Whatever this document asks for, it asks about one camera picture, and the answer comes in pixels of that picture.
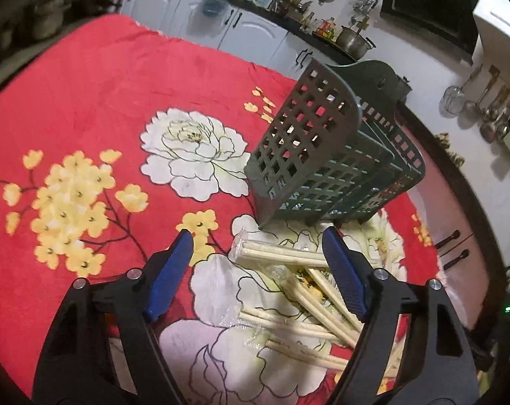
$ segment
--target stainless steel pot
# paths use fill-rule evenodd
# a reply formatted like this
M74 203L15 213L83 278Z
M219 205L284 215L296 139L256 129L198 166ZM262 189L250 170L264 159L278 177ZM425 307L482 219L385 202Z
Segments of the stainless steel pot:
M335 40L335 44L357 61L361 59L368 50L376 47L368 37L363 38L348 27L343 27L338 39Z

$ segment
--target cutlery basket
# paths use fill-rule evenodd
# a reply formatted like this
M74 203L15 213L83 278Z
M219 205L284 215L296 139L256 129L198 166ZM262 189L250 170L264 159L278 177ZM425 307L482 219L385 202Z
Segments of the cutlery basket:
M367 63L378 73L366 77ZM361 100L343 78L354 73ZM395 124L396 99L391 117L387 107L396 85L382 62L329 67L311 60L245 167L259 226L272 219L363 222L420 181L423 160Z

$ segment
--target floral tablecloth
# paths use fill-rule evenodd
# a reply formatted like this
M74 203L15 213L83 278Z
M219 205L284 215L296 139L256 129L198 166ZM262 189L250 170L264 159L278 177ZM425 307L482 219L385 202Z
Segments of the floral tablecloth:
M233 238L320 250L324 225L254 220L243 167L294 81L138 26L92 21L0 94L0 361L30 394L49 324L76 277L143 266L182 228L195 251L156 328L189 403L319 404L339 373L249 345L241 305L310 321ZM424 284L437 253L408 196L340 227L374 266ZM322 339L301 343L344 358Z

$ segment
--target wall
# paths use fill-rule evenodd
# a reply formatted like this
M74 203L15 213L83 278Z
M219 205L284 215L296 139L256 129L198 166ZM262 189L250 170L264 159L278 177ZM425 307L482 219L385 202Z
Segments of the wall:
M317 18L334 16L338 22L345 24L353 13L348 2L335 0L323 6L313 4L311 7ZM451 149L465 157L461 171L480 199L503 257L510 263L510 155L498 143L491 146L485 143L478 124L444 116L438 107L445 89L450 85L461 85L472 71L471 67L422 39L417 33L380 19L377 9L372 12L370 27L366 32L377 48L369 51L366 59L387 62L397 74L406 76L413 89L407 98L407 106L434 134L450 133ZM466 91L469 98L477 99L490 77L486 71L489 60L483 56L480 42L473 60L475 64L484 62L485 69L477 82ZM495 94L491 93L486 104Z

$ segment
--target white cabinet door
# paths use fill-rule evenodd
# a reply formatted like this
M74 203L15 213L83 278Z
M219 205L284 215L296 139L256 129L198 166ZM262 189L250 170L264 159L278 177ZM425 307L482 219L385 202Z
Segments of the white cabinet door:
M180 0L168 35L218 48L238 9L227 4L222 14L209 17L201 10L203 1Z
M482 311L489 278L485 262L474 236L441 257L444 265L454 261L446 271L446 292L461 323L472 329Z
M325 63L327 65L338 65L337 62L335 62L333 59L330 59L328 56L326 56L323 52L317 50L316 48L313 49L313 58L317 59L321 63Z
M180 0L124 0L121 13L143 26L168 34Z
M272 56L268 68L298 80L313 58L322 63L337 65L335 61L304 40L293 33L288 33Z
M300 67L300 61L310 50L311 47L308 43L292 33L288 33L270 59L267 67L289 78L298 79L295 74Z
M457 201L450 186L442 176L433 159L422 151L421 143L416 140L410 131L401 127L415 146L422 152L426 175L408 194L422 221L429 229L433 243L438 243L451 236L455 230L459 231L459 237L448 242L438 254L442 256L448 250L473 233L461 205Z
M267 66L287 31L254 13L239 10L219 49L248 62Z

